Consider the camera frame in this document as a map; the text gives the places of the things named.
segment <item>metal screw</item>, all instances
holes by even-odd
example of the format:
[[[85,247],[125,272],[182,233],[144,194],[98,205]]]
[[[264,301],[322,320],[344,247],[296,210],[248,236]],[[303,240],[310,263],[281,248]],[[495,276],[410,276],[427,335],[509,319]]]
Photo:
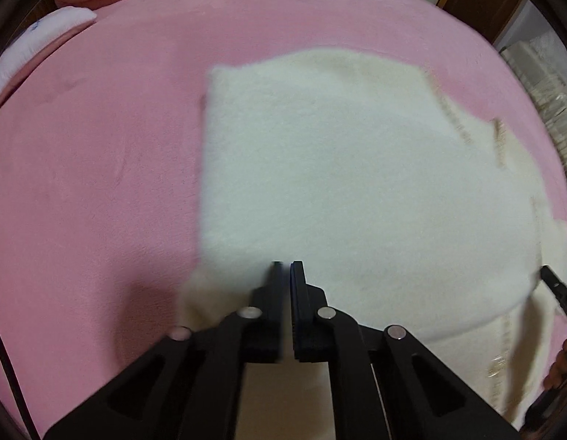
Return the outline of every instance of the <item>metal screw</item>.
[[[387,334],[389,334],[393,339],[403,339],[407,333],[408,332],[404,328],[396,324],[389,326],[387,329]]]
[[[336,311],[332,307],[324,306],[318,309],[318,316],[323,319],[332,319],[336,316]]]
[[[237,314],[245,319],[257,319],[261,317],[263,311],[255,306],[245,306],[237,311]]]

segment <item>white towel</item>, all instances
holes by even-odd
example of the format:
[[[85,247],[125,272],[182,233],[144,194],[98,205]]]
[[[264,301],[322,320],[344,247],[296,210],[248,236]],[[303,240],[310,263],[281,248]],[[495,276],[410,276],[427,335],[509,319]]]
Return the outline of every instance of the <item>white towel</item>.
[[[308,282],[361,324],[400,323],[431,341],[503,412],[518,386],[489,371],[526,349],[540,264],[567,281],[567,231],[512,134],[497,140],[416,67],[315,49],[212,72],[200,263],[182,322],[195,312],[214,324],[244,305],[274,260],[304,261]],[[541,335],[516,406],[534,395],[547,355],[554,303],[538,292]],[[328,398],[325,383],[309,389]],[[330,431],[324,422],[312,438]]]

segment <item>black tool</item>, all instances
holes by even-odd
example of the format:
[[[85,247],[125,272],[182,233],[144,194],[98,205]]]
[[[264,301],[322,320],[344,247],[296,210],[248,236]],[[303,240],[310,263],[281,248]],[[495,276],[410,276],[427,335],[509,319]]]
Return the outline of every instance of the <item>black tool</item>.
[[[245,363],[280,357],[286,275],[275,263],[249,305],[216,328],[163,338],[45,440],[232,440]],[[337,440],[520,439],[406,329],[360,326],[329,307],[299,261],[288,279],[294,355],[328,362]]]
[[[558,300],[567,316],[567,285],[549,266],[540,269],[540,278]],[[567,373],[558,388],[542,392],[526,412],[522,432],[539,432],[537,438],[565,438],[567,430]]]

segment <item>pink blanket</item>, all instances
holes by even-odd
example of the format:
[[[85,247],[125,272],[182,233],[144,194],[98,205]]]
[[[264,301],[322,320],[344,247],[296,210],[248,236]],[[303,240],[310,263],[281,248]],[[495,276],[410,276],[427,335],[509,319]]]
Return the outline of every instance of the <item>pink blanket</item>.
[[[497,53],[423,0],[124,0],[0,110],[0,332],[40,432],[168,326],[196,260],[205,75],[331,45],[424,66],[533,154],[559,159]],[[0,396],[13,403],[0,369]]]

